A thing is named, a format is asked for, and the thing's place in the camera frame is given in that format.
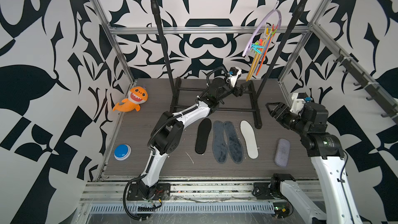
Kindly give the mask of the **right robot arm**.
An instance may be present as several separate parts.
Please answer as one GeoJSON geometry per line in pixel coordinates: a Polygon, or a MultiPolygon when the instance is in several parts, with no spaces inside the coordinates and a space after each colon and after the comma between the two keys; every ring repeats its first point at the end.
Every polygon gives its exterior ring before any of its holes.
{"type": "Polygon", "coordinates": [[[277,102],[266,108],[284,128],[294,131],[307,151],[317,173],[324,199],[322,211],[297,181],[288,174],[274,175],[273,183],[307,224],[360,224],[346,173],[348,155],[340,140],[326,131],[329,112],[315,102],[305,102],[298,111],[277,102]]]}

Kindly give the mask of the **dark grey felt insole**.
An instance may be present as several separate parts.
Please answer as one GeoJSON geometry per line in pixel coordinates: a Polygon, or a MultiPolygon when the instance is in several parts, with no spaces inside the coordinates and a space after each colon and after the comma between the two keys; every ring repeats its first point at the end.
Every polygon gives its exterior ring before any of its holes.
{"type": "Polygon", "coordinates": [[[228,139],[228,151],[234,163],[240,164],[243,161],[243,147],[238,138],[235,126],[230,121],[223,123],[224,131],[228,139]]]}
{"type": "Polygon", "coordinates": [[[213,124],[212,151],[214,158],[218,163],[224,164],[226,162],[228,149],[224,140],[223,122],[219,120],[215,121],[213,124]]]}

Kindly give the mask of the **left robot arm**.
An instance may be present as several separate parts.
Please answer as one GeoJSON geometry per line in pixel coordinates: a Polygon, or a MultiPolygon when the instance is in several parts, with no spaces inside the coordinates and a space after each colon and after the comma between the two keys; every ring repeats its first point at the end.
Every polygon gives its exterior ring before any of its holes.
{"type": "Polygon", "coordinates": [[[150,157],[141,174],[142,178],[137,182],[139,190],[147,198],[154,195],[165,160],[177,148],[184,129],[214,113],[229,95],[238,97],[244,94],[248,83],[236,85],[241,74],[239,67],[214,69],[207,74],[207,88],[197,96],[194,105],[180,112],[164,112],[161,115],[147,144],[150,157]]]}

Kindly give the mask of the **black foam insole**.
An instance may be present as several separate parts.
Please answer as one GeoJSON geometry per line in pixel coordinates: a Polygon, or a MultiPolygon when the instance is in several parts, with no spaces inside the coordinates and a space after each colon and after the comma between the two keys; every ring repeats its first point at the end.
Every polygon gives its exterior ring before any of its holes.
{"type": "Polygon", "coordinates": [[[195,152],[199,155],[204,154],[206,151],[211,128],[212,123],[209,118],[203,119],[198,126],[197,138],[195,142],[195,152]]]}

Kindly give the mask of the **orange fuzzy insole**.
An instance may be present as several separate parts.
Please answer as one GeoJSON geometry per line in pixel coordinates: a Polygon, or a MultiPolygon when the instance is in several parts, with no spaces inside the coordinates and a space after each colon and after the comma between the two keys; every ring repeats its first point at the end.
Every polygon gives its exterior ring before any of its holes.
{"type": "Polygon", "coordinates": [[[255,54],[254,54],[254,60],[246,77],[247,82],[250,81],[252,77],[257,76],[259,74],[259,71],[261,70],[261,67],[265,61],[267,52],[272,43],[274,35],[275,34],[273,33],[269,33],[269,35],[267,35],[264,38],[260,38],[258,41],[256,41],[254,44],[251,45],[251,50],[255,54]]]}

